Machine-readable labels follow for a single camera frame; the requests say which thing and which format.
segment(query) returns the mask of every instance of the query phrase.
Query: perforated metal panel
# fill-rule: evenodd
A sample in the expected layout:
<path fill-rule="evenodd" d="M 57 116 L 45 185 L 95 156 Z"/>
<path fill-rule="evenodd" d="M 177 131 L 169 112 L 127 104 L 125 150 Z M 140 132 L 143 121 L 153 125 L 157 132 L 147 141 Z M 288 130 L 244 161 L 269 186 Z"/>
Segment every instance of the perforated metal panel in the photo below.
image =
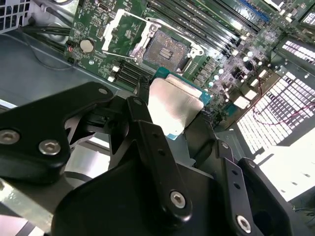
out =
<path fill-rule="evenodd" d="M 268 150 L 314 115 L 315 91 L 287 72 L 237 123 L 251 152 Z"/>
<path fill-rule="evenodd" d="M 30 17 L 31 0 L 0 0 L 0 33 L 24 26 Z"/>

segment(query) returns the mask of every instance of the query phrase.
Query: black bracket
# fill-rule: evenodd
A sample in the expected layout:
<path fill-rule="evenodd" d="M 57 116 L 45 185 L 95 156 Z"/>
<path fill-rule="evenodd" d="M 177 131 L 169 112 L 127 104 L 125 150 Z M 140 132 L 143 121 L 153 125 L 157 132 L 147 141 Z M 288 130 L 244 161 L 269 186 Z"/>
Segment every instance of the black bracket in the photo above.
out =
<path fill-rule="evenodd" d="M 260 227 L 266 231 L 264 234 L 272 234 L 274 236 L 310 235 L 309 229 L 284 200 L 258 165 L 248 158 L 241 159 L 238 165 L 242 168 L 251 191 L 256 196 L 259 196 L 259 208 L 263 210 L 262 212 L 269 215 L 268 218 L 272 219 L 270 226 L 266 226 L 268 225 L 266 217 L 261 219 L 262 222 L 256 220 L 259 226 L 261 226 L 260 223 L 264 226 Z"/>
<path fill-rule="evenodd" d="M 117 151 L 112 148 L 114 153 L 111 156 L 110 166 L 115 167 L 124 162 L 122 157 L 135 142 L 141 162 L 153 180 L 163 222 L 168 227 L 180 227 L 189 221 L 192 215 L 192 203 L 163 131 L 161 127 L 152 124 L 149 110 L 142 99 L 129 97 L 126 105 L 124 111 L 128 117 L 128 126 L 124 130 L 128 132 Z M 115 136 L 111 137 L 111 144 L 117 142 Z"/>
<path fill-rule="evenodd" d="M 36 183 L 56 181 L 70 157 L 69 143 L 80 119 L 112 96 L 107 87 L 90 82 L 1 114 L 0 130 L 17 133 L 16 142 L 0 144 L 1 176 Z M 46 140 L 54 141 L 48 148 L 58 146 L 58 153 L 40 151 L 40 143 Z"/>

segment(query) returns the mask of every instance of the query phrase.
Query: motherboard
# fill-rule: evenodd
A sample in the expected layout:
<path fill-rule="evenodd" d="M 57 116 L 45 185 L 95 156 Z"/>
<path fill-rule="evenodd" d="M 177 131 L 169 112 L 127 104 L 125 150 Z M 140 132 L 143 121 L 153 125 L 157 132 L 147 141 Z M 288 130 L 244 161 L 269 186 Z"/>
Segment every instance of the motherboard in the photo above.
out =
<path fill-rule="evenodd" d="M 160 67 L 211 96 L 214 125 L 258 96 L 270 57 L 315 0 L 79 0 L 65 57 L 134 92 Z"/>

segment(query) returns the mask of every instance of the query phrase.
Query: black cable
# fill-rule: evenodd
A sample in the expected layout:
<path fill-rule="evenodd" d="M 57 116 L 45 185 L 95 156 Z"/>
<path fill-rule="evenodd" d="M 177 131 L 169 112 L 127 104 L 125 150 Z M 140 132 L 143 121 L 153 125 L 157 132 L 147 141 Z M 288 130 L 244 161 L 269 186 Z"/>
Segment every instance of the black cable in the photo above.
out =
<path fill-rule="evenodd" d="M 59 20 L 61 20 L 65 25 L 72 27 L 72 23 L 70 20 L 68 20 L 66 17 L 64 17 L 62 14 L 58 13 L 51 7 L 47 7 L 46 11 L 54 16 L 56 16 Z"/>
<path fill-rule="evenodd" d="M 63 27 L 51 27 L 51 26 L 24 26 L 22 28 L 23 32 L 34 32 L 34 33 L 46 33 L 46 34 L 60 34 L 67 36 L 70 34 L 69 28 Z"/>
<path fill-rule="evenodd" d="M 51 70 L 57 70 L 57 71 L 64 71 L 64 70 L 70 70 L 74 67 L 74 64 L 72 64 L 71 66 L 68 66 L 68 67 L 63 67 L 63 68 L 59 68 L 59 67 L 53 67 L 53 66 L 49 66 L 45 63 L 43 63 L 36 55 L 33 47 L 31 46 L 31 43 L 29 42 L 29 40 L 27 39 L 27 37 L 25 36 L 25 34 L 23 33 L 23 30 L 21 28 L 18 28 L 18 31 L 21 33 L 24 41 L 26 42 L 26 44 L 29 46 L 30 50 L 32 51 L 34 57 L 36 58 L 36 60 L 43 66 L 45 66 L 46 68 L 48 69 L 51 69 Z"/>
<path fill-rule="evenodd" d="M 53 4 L 55 4 L 55 5 L 58 5 L 58 6 L 68 5 L 68 4 L 70 4 L 70 3 L 73 2 L 73 0 L 65 0 L 65 1 L 63 1 L 63 2 L 56 2 L 56 1 L 54 1 L 54 0 L 48 0 L 48 1 L 51 2 L 51 3 L 53 3 Z"/>

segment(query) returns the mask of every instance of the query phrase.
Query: cable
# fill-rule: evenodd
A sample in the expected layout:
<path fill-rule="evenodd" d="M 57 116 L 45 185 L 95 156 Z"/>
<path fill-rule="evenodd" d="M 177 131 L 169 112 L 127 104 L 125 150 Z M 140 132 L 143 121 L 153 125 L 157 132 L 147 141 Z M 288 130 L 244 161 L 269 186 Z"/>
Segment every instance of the cable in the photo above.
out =
<path fill-rule="evenodd" d="M 65 25 L 71 27 L 72 23 L 70 20 L 68 20 L 66 17 L 64 17 L 62 14 L 58 13 L 56 10 L 52 9 L 51 7 L 46 8 L 46 12 L 56 16 L 59 20 L 61 20 Z"/>
<path fill-rule="evenodd" d="M 48 1 L 51 2 L 52 4 L 55 4 L 55 5 L 58 5 L 58 6 L 65 6 L 65 5 L 68 5 L 68 4 L 73 2 L 73 0 L 65 0 L 65 1 L 62 1 L 62 2 L 57 2 L 57 1 L 54 1 L 54 0 L 48 0 Z"/>
<path fill-rule="evenodd" d="M 262 88 L 261 88 L 261 81 L 260 81 L 260 77 L 258 76 L 258 87 L 259 87 L 259 91 L 260 91 L 260 97 L 259 97 L 259 100 L 262 98 Z M 301 111 L 305 110 L 305 109 L 308 109 L 312 106 L 315 106 L 315 102 L 311 102 L 309 105 L 307 106 L 304 106 L 302 107 L 300 110 L 298 110 L 297 112 L 293 113 L 292 115 L 290 115 L 288 118 L 286 119 L 283 119 L 282 121 L 279 121 L 278 123 L 265 123 L 265 122 L 262 122 L 260 120 L 257 119 L 256 115 L 259 115 L 260 112 L 257 112 L 256 111 L 256 105 L 257 103 L 255 104 L 255 106 L 253 107 L 253 118 L 254 120 L 257 122 L 257 123 L 260 123 L 260 124 L 264 124 L 264 125 L 278 125 L 278 124 L 282 124 L 282 123 L 285 123 L 287 122 L 288 120 L 292 119 L 293 117 L 297 116 L 300 114 Z"/>
<path fill-rule="evenodd" d="M 31 46 L 31 43 L 29 42 L 29 40 L 27 39 L 27 37 L 25 36 L 25 34 L 23 33 L 22 29 L 21 28 L 18 28 L 18 31 L 21 33 L 24 41 L 26 42 L 26 44 L 29 46 L 30 50 L 32 51 L 34 57 L 36 58 L 36 60 L 41 64 L 43 65 L 44 67 L 48 68 L 48 69 L 51 69 L 51 70 L 57 70 L 57 71 L 64 71 L 64 70 L 70 70 L 74 67 L 74 64 L 72 64 L 71 66 L 69 67 L 64 67 L 64 68 L 59 68 L 59 67 L 53 67 L 53 66 L 49 66 L 45 63 L 43 63 L 36 55 L 33 47 Z"/>

